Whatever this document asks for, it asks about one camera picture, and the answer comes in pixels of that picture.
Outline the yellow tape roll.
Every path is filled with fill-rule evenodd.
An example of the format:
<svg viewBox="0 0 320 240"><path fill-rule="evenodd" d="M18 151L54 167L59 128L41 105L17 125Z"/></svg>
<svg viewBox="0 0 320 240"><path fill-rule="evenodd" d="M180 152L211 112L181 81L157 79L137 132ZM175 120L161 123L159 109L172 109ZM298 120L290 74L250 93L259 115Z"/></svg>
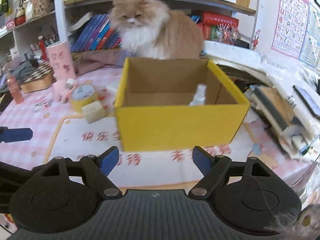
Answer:
<svg viewBox="0 0 320 240"><path fill-rule="evenodd" d="M82 107L98 100L98 94L95 88L90 84L84 84L77 87L69 95L69 101L73 111L82 112Z"/></svg>

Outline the pink checkered tablecloth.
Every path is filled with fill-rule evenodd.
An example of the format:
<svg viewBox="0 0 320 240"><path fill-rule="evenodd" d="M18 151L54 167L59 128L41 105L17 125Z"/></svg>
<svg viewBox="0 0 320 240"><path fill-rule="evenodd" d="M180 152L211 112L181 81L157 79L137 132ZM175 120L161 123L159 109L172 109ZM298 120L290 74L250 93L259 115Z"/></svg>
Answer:
<svg viewBox="0 0 320 240"><path fill-rule="evenodd" d="M123 150L117 128L114 103L106 86L120 81L122 69L99 69L78 78L80 85L95 88L103 107L111 115L89 124L70 103L53 102L48 109L34 112L33 104L51 96L49 89L24 96L20 104L10 104L1 115L1 125L30 128L29 141L1 144L1 161L32 169L62 156L79 160L99 155L111 146L120 149L119 161L109 178L121 188L190 188L202 175L192 162L192 148L168 151L128 152ZM223 154L233 161L257 157L287 184L306 180L313 169L307 162L291 160L271 139L266 125L248 110L236 135L228 144L201 146L212 155Z"/></svg>

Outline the white power adapter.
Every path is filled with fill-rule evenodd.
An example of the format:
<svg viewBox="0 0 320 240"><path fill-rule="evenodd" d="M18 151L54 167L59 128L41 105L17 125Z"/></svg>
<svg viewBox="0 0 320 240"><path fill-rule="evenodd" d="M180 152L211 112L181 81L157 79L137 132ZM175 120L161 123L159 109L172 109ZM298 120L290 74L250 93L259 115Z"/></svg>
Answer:
<svg viewBox="0 0 320 240"><path fill-rule="evenodd" d="M116 81L113 81L113 82L109 83L109 84L106 86L106 92L107 92L107 94L116 96L117 91L118 91L118 88L119 88L119 83L120 83L119 80L116 80Z"/></svg>

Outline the white soap block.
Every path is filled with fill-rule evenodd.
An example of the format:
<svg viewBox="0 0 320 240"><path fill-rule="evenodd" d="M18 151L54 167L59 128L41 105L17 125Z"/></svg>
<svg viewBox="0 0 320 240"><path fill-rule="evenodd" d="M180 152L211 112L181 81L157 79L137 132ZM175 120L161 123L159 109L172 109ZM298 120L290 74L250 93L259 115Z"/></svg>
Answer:
<svg viewBox="0 0 320 240"><path fill-rule="evenodd" d="M82 107L82 114L87 122L93 123L106 116L106 111L100 101L95 101Z"/></svg>

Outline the white shelf unit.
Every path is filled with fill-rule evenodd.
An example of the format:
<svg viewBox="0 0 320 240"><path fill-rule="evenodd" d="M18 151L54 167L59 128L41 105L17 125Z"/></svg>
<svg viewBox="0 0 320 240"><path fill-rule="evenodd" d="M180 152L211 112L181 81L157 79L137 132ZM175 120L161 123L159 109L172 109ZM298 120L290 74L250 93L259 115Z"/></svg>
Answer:
<svg viewBox="0 0 320 240"><path fill-rule="evenodd" d="M227 2L224 0L160 0L166 3L171 9L182 10L186 14L202 14L205 12L217 13L229 17L236 17L239 15L245 16L256 16L256 10L237 5L235 3ZM87 14L87 18L91 18L97 14L106 14L112 8L111 0L70 0L66 1L62 8L65 10L65 24L67 37L71 40L80 34L80 30L83 26L80 26L76 30L71 29L71 25L80 21L81 18ZM6 35L12 33L14 38L17 39L18 36L28 36L25 37L22 41L26 42L27 45L21 51L25 52L28 50L31 39L36 39L35 31L36 28L40 28L40 34L51 33L52 29L49 26L49 20L53 20L53 26L55 30L58 31L56 13L51 11L46 13L43 16L33 18L22 25L14 27L3 33L1 38L4 38Z"/></svg>

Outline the wooden chess board box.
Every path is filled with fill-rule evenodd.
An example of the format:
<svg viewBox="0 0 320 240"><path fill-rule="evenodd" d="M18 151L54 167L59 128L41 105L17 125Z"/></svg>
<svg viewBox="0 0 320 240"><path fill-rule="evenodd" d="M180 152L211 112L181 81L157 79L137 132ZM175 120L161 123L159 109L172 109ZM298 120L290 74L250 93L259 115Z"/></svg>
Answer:
<svg viewBox="0 0 320 240"><path fill-rule="evenodd" d="M54 81L53 69L48 61L44 61L29 76L24 83L20 85L22 93L28 94L39 90L47 89Z"/></svg>

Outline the yellow cardboard box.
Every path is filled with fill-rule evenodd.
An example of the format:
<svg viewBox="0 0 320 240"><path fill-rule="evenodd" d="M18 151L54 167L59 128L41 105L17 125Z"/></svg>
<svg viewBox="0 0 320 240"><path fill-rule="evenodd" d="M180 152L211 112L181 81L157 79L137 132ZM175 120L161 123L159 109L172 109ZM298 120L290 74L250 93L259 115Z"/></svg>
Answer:
<svg viewBox="0 0 320 240"><path fill-rule="evenodd" d="M205 103L189 106L200 83ZM210 60L128 57L114 107L123 150L168 151L230 143L249 101Z"/></svg>

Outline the mauve folded cloth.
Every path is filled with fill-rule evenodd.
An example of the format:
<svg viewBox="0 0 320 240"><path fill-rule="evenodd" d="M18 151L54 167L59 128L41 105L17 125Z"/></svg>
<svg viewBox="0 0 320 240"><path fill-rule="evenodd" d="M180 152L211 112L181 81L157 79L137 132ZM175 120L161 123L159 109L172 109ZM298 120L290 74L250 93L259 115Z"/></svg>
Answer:
<svg viewBox="0 0 320 240"><path fill-rule="evenodd" d="M73 65L76 75L81 76L100 68L122 68L125 59L134 56L122 49L93 50L84 52Z"/></svg>

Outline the red book set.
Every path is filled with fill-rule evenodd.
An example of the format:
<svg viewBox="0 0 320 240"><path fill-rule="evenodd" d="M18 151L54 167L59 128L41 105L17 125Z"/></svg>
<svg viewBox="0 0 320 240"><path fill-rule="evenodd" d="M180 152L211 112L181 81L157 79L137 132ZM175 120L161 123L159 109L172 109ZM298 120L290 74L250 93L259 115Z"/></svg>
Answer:
<svg viewBox="0 0 320 240"><path fill-rule="evenodd" d="M202 12L199 18L197 26L205 40L234 44L238 39L238 19L213 12Z"/></svg>

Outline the pink glove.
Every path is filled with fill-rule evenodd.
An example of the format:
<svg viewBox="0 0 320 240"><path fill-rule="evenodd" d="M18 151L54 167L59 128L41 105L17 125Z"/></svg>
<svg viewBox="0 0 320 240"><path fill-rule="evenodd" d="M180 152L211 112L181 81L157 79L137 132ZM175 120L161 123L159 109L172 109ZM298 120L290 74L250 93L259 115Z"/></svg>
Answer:
<svg viewBox="0 0 320 240"><path fill-rule="evenodd" d="M55 102L66 103L77 86L78 83L71 78L68 80L57 80L53 83L53 100Z"/></svg>

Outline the small white red box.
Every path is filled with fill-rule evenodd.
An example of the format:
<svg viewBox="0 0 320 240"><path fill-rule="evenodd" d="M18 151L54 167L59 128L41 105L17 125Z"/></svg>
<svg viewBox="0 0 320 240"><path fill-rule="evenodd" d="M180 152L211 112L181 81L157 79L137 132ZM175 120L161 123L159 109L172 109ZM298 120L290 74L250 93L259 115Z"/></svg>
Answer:
<svg viewBox="0 0 320 240"><path fill-rule="evenodd" d="M48 109L52 104L52 100L39 100L33 104L33 110L34 112L40 112L44 111L45 109Z"/></svg>

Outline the row of colourful books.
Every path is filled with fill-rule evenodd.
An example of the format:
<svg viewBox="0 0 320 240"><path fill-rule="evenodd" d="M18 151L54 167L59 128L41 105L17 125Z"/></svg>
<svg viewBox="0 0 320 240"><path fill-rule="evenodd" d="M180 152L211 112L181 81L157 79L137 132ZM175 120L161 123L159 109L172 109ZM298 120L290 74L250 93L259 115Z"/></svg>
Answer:
<svg viewBox="0 0 320 240"><path fill-rule="evenodd" d="M111 28L108 14L94 15L83 27L79 37L71 46L72 53L117 49L121 38Z"/></svg>

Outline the pink cylinder container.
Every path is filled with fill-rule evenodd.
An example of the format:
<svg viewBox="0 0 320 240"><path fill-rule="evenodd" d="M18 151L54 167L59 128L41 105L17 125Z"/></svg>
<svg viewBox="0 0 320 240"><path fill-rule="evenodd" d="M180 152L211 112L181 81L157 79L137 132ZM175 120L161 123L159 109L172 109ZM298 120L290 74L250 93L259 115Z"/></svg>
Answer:
<svg viewBox="0 0 320 240"><path fill-rule="evenodd" d="M73 59L67 41L59 41L48 46L46 52L56 80L76 78Z"/></svg>

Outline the fluffy orange white cat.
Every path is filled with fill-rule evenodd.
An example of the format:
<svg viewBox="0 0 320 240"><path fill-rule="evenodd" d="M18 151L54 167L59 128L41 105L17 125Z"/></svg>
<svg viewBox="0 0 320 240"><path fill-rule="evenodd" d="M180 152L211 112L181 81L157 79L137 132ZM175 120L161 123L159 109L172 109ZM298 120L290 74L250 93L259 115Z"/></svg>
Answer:
<svg viewBox="0 0 320 240"><path fill-rule="evenodd" d="M204 38L200 28L180 10L160 0L111 0L110 24L120 46L137 57L198 59Z"/></svg>

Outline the alphabet wall poster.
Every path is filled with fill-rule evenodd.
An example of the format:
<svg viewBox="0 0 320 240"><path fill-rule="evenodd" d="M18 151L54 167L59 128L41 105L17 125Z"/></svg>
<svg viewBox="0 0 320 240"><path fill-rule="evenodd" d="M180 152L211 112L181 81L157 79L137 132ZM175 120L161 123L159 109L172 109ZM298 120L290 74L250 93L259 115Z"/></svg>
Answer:
<svg viewBox="0 0 320 240"><path fill-rule="evenodd" d="M271 49L298 59L305 38L309 0L279 0Z"/></svg>

